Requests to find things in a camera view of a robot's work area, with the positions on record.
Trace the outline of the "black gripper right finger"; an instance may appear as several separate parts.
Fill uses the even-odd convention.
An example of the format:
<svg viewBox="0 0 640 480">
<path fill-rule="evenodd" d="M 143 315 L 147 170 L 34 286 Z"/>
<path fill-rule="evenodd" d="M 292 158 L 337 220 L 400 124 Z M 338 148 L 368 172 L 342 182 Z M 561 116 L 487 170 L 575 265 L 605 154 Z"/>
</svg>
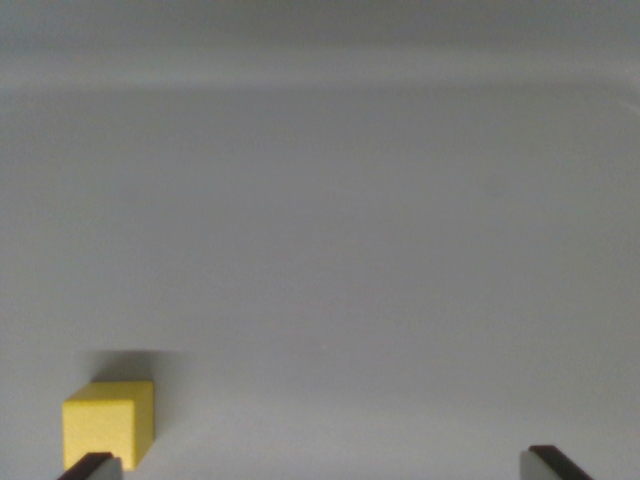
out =
<svg viewBox="0 0 640 480">
<path fill-rule="evenodd" d="M 593 480 L 555 445 L 532 445 L 520 453 L 521 480 Z"/>
</svg>

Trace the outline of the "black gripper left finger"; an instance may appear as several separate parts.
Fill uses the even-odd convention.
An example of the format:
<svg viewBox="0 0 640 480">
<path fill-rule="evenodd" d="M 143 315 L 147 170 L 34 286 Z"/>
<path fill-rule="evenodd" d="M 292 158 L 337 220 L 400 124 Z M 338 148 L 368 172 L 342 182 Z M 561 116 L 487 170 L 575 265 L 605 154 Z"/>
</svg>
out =
<svg viewBox="0 0 640 480">
<path fill-rule="evenodd" d="M 109 452 L 87 453 L 58 480 L 122 480 L 122 460 Z"/>
</svg>

